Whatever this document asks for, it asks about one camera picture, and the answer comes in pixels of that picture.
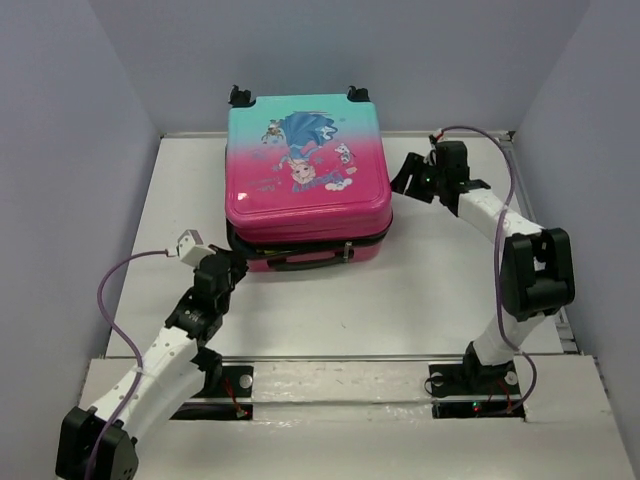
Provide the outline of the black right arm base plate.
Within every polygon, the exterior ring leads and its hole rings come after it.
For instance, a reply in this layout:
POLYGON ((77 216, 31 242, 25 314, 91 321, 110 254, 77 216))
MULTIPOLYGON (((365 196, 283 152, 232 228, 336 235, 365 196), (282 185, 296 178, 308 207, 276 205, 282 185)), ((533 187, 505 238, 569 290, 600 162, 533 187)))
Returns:
POLYGON ((468 375, 461 363, 431 364, 423 388, 434 419, 526 417, 513 362, 484 368, 479 377, 468 375))

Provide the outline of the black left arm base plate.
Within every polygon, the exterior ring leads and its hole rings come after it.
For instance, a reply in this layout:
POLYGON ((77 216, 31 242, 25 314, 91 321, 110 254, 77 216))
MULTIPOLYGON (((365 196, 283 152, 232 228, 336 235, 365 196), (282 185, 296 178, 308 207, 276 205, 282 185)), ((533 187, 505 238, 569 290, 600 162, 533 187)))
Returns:
POLYGON ((217 382, 207 380, 203 390, 185 402, 172 415, 182 421, 251 421, 254 367, 230 364, 222 367, 217 382))

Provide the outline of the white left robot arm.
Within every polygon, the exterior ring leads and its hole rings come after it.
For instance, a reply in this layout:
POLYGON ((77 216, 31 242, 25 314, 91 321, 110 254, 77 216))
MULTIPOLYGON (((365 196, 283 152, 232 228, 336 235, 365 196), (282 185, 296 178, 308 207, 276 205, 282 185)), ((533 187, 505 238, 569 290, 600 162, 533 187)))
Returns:
POLYGON ((249 267, 231 250, 180 246, 193 283, 146 352, 131 348, 134 365, 88 408, 73 407, 61 423, 55 474, 60 479, 132 479, 142 441, 196 394, 221 383, 222 357, 208 348, 228 313, 231 295, 249 267))

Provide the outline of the pink and teal kids suitcase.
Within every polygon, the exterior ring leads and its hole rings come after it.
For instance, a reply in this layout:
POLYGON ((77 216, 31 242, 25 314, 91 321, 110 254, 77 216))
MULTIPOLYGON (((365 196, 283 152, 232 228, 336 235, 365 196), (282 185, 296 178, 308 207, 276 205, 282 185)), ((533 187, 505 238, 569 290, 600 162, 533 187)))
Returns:
POLYGON ((252 96, 232 87, 225 147, 227 242, 255 272, 373 259, 391 186, 367 89, 252 96))

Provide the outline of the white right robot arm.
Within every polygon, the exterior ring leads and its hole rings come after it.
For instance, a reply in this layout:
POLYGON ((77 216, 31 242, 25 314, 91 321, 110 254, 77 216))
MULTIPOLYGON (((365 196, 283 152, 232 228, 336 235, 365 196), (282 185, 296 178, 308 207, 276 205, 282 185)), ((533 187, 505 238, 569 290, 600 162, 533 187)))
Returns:
POLYGON ((391 189, 426 203, 439 200, 493 245, 495 316, 460 363, 431 366, 425 383, 439 398, 487 394, 505 382, 531 332, 573 302, 569 234, 526 219, 488 183, 472 178, 461 141, 435 142, 426 156, 408 154, 391 189))

